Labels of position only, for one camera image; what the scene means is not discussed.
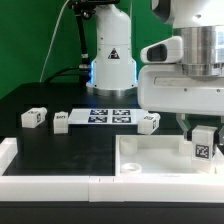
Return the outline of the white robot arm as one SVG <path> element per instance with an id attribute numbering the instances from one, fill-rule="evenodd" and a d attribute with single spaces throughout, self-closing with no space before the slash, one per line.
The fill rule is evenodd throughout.
<path id="1" fill-rule="evenodd" d="M 97 3 L 97 56 L 88 88 L 98 94 L 138 88 L 149 111 L 224 116 L 224 0 L 151 0 L 173 36 L 141 50 L 136 69 L 131 20 L 109 2 Z"/>

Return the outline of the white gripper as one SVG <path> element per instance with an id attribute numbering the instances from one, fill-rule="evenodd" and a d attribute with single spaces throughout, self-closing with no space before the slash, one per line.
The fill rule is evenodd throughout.
<path id="1" fill-rule="evenodd" d="M 182 73 L 183 40 L 173 36 L 141 50 L 138 103 L 148 111 L 177 113 L 185 140 L 192 140 L 186 114 L 221 116 L 218 144 L 224 145 L 224 77 L 191 78 Z"/>

